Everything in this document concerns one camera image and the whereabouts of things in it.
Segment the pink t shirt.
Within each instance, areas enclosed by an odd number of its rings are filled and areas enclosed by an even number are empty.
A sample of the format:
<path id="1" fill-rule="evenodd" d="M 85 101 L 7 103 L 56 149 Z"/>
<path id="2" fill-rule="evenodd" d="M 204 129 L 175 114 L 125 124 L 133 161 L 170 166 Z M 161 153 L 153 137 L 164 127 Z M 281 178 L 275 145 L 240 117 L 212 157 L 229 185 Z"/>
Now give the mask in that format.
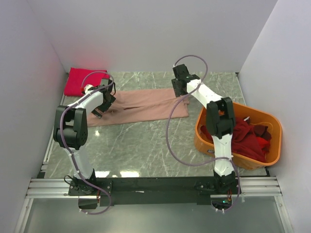
<path id="1" fill-rule="evenodd" d="M 101 118 L 92 113 L 87 116 L 88 127 L 167 119 L 181 99 L 175 96 L 172 88 L 118 90 L 115 97 L 108 111 L 101 112 Z"/>

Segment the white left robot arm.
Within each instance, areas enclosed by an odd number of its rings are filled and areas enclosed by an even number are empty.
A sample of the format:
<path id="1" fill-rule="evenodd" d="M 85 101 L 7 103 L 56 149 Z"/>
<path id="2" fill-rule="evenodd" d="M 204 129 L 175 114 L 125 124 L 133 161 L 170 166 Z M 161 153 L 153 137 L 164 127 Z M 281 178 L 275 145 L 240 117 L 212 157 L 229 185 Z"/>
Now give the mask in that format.
<path id="1" fill-rule="evenodd" d="M 72 104 L 56 108 L 53 139 L 69 156 L 74 170 L 72 188 L 83 195 L 109 195 L 108 191 L 97 184 L 95 170 L 87 158 L 85 144 L 88 138 L 87 116 L 94 113 L 101 117 L 96 110 L 104 112 L 109 109 L 115 101 L 112 91 L 115 91 L 113 78 L 107 80 L 107 85 L 88 84 L 81 98 Z"/>

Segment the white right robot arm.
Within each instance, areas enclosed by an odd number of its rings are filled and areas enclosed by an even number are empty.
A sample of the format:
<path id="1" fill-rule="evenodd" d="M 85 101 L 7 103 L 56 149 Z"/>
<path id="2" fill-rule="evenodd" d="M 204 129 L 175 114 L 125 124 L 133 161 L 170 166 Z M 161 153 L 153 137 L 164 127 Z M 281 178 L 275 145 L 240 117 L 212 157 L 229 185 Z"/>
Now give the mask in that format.
<path id="1" fill-rule="evenodd" d="M 173 89 L 177 97 L 191 94 L 206 109 L 206 129 L 214 144 L 214 181 L 208 189 L 223 194 L 237 185 L 232 165 L 231 142 L 236 125 L 233 101 L 222 97 L 203 84 L 197 75 L 191 75 L 182 64 L 173 67 Z"/>

